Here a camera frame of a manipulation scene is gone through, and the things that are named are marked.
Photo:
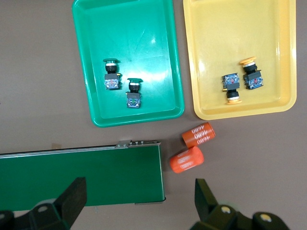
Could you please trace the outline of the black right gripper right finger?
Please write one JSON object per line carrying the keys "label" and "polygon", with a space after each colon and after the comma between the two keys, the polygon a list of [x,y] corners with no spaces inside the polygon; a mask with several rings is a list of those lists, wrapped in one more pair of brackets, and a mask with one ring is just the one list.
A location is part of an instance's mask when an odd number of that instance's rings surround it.
{"label": "black right gripper right finger", "polygon": [[220,205],[204,179],[195,180],[194,203],[200,220],[192,230],[251,230],[252,220],[229,205]]}

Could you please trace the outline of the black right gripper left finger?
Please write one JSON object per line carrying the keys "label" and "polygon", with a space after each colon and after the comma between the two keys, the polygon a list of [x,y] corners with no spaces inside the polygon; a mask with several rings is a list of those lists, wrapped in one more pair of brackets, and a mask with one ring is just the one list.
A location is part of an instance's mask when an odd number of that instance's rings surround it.
{"label": "black right gripper left finger", "polygon": [[14,220],[14,230],[69,230],[87,202],[86,179],[76,178],[53,202],[35,206]]}

